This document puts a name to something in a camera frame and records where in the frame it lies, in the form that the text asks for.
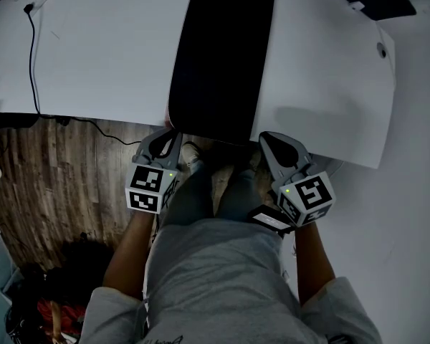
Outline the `person's left forearm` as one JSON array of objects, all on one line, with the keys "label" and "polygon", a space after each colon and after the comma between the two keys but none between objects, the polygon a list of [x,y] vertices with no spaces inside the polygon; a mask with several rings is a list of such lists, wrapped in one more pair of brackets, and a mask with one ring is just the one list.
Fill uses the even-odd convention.
[{"label": "person's left forearm", "polygon": [[103,286],[143,299],[143,283],[154,215],[135,211],[106,269]]}]

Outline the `red desk mat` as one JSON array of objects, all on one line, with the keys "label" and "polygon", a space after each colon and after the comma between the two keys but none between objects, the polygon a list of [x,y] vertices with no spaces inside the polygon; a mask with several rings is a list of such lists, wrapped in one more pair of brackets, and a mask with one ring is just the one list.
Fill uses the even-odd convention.
[{"label": "red desk mat", "polygon": [[249,142],[274,0],[190,0],[176,53],[168,116],[178,131]]}]

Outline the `person's left shoe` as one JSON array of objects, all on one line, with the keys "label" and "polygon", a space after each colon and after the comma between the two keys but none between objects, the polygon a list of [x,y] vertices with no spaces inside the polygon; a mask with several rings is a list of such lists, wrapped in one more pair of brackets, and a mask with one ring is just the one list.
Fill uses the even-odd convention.
[{"label": "person's left shoe", "polygon": [[195,143],[187,141],[181,148],[181,155],[184,163],[190,168],[201,159],[201,149]]}]

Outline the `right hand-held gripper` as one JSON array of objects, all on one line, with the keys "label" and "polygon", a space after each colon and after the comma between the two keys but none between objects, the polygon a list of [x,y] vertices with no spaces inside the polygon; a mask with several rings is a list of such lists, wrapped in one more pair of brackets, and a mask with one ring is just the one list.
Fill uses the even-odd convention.
[{"label": "right hand-held gripper", "polygon": [[[264,131],[259,143],[273,178],[284,176],[284,169],[309,163],[309,154],[298,140],[282,133]],[[311,175],[296,172],[277,189],[278,208],[291,225],[301,227],[324,217],[335,203],[335,192],[326,171]]]}]

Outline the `black box with white label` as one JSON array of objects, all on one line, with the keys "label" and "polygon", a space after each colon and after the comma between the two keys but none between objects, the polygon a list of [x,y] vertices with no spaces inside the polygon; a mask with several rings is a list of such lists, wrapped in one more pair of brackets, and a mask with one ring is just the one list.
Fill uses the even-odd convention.
[{"label": "black box with white label", "polygon": [[247,214],[247,220],[276,232],[282,238],[296,229],[286,214],[267,205],[261,205],[250,211]]}]

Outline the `person's right shoe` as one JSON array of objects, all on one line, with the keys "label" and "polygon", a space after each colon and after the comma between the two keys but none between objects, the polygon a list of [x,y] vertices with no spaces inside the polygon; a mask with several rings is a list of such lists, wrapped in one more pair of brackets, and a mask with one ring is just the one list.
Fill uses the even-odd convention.
[{"label": "person's right shoe", "polygon": [[262,153],[258,149],[251,149],[247,156],[247,166],[251,171],[256,172],[262,159]]}]

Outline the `black office chair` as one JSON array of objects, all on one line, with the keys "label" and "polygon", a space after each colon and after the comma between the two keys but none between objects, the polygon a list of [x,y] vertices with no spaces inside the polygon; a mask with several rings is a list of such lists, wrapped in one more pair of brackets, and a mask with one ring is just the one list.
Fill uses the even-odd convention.
[{"label": "black office chair", "polygon": [[0,113],[0,129],[30,128],[38,121],[38,119],[38,114]]}]

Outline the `red bag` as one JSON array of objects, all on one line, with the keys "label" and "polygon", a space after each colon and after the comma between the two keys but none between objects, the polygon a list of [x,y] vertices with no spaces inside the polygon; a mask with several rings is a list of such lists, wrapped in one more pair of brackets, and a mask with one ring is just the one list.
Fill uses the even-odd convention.
[{"label": "red bag", "polygon": [[[49,337],[53,334],[53,315],[49,300],[41,298],[37,302],[37,309],[42,316],[42,329]],[[61,306],[60,323],[61,331],[70,336],[80,336],[86,307],[82,305],[66,304]]]}]

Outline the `black clothing pile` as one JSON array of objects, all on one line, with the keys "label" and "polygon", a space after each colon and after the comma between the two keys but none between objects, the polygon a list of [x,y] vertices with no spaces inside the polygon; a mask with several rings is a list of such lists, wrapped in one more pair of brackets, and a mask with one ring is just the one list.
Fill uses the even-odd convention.
[{"label": "black clothing pile", "polygon": [[[62,265],[46,272],[37,264],[29,264],[23,277],[8,291],[11,307],[5,315],[5,329],[14,344],[69,344],[61,331],[61,306],[86,307],[92,291],[102,284],[113,255],[108,246],[80,239],[62,246]],[[49,300],[53,315],[53,334],[42,329],[42,316],[37,309],[41,299]]]}]

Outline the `person's right leg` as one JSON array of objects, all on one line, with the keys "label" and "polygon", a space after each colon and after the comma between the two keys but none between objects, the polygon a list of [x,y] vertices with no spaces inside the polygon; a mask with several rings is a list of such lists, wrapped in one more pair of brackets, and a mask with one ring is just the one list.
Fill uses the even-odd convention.
[{"label": "person's right leg", "polygon": [[215,217],[232,221],[247,221],[248,214],[262,205],[252,169],[234,171],[229,179]]}]

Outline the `person's shoe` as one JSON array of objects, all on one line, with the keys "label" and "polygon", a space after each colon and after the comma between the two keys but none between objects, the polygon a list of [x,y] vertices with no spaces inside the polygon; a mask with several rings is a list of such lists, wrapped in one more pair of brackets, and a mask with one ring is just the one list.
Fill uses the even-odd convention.
[{"label": "person's shoe", "polygon": [[201,159],[201,149],[195,143],[187,141],[181,148],[181,155],[184,163],[190,168]]},{"label": "person's shoe", "polygon": [[247,156],[247,166],[251,171],[256,172],[262,159],[262,153],[258,149],[251,149]]}]

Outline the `person's left leg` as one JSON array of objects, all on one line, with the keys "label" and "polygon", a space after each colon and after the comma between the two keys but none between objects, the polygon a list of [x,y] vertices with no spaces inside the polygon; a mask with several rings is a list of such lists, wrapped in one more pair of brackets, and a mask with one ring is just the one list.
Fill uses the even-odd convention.
[{"label": "person's left leg", "polygon": [[191,175],[175,192],[162,227],[188,226],[214,217],[211,169],[201,159],[194,161],[189,169]]}]

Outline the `person's leg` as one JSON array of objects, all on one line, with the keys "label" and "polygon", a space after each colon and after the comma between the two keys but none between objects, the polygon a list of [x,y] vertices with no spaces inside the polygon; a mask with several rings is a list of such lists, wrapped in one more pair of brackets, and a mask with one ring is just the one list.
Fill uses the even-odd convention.
[{"label": "person's leg", "polygon": [[247,221],[248,214],[262,205],[252,169],[234,171],[229,179],[215,217],[232,221]]},{"label": "person's leg", "polygon": [[162,227],[188,226],[214,217],[211,169],[201,159],[194,161],[189,169],[191,175],[175,192]]}]

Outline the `person's grey shirt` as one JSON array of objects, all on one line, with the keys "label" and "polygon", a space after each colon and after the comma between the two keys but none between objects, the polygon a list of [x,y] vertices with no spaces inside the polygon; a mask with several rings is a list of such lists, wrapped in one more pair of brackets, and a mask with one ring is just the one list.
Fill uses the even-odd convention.
[{"label": "person's grey shirt", "polygon": [[300,305],[283,277],[281,238],[257,224],[204,219],[162,228],[145,300],[112,288],[90,299],[80,344],[381,344],[348,279]]}]

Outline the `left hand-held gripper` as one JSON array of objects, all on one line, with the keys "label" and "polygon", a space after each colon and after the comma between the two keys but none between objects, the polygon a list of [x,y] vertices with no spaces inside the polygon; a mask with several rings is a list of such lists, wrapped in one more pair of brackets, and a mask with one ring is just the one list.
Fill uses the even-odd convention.
[{"label": "left hand-held gripper", "polygon": [[178,184],[182,138],[176,130],[158,130],[142,140],[125,179],[129,209],[160,214],[167,208]]}]

